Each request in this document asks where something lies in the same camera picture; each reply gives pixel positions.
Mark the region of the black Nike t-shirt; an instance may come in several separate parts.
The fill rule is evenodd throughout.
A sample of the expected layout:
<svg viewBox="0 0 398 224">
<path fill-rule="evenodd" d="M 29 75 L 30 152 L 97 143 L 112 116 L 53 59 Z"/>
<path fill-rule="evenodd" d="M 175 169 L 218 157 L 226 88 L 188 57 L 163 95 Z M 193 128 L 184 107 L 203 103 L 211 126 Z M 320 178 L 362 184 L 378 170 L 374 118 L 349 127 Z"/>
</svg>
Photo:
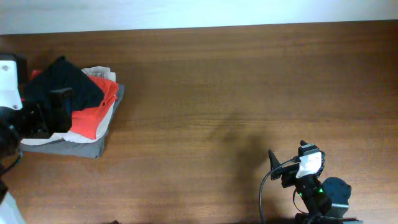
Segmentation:
<svg viewBox="0 0 398 224">
<path fill-rule="evenodd" d="M 73 90 L 73 111 L 98 107 L 104 99 L 102 89 L 64 56 L 57 58 L 25 86 L 24 98 L 48 106 L 49 93 L 64 88 Z"/>
</svg>

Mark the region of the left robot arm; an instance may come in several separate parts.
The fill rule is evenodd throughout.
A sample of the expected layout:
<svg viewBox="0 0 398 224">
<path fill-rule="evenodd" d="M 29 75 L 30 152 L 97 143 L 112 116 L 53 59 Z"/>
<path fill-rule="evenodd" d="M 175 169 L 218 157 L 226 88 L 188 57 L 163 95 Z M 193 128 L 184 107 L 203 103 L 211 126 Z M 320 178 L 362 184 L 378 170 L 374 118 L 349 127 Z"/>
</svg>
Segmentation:
<svg viewBox="0 0 398 224">
<path fill-rule="evenodd" d="M 49 107 L 35 100 L 23 101 L 20 109 L 16 106 L 1 108 L 1 160 L 15 157 L 9 165 L 1 164 L 1 175 L 21 162 L 23 139 L 48 139 L 53 133 L 66 133 L 71 128 L 73 90 L 51 90 L 47 96 Z"/>
</svg>

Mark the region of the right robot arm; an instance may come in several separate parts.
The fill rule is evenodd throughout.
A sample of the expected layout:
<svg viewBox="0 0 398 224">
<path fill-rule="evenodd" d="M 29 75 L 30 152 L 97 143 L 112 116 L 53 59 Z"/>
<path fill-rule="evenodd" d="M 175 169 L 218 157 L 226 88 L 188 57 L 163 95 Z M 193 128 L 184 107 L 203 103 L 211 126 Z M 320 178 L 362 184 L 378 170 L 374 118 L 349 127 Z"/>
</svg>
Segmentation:
<svg viewBox="0 0 398 224">
<path fill-rule="evenodd" d="M 298 155 L 283 163 L 272 151 L 268 151 L 268 155 L 271 169 L 266 177 L 280 179 L 283 188 L 294 187 L 292 197 L 299 195 L 307 209 L 295 215 L 295 223 L 348 221 L 343 216 L 349 209 L 352 187 L 338 177 L 319 181 L 325 168 L 326 154 L 315 144 L 301 140 Z"/>
</svg>

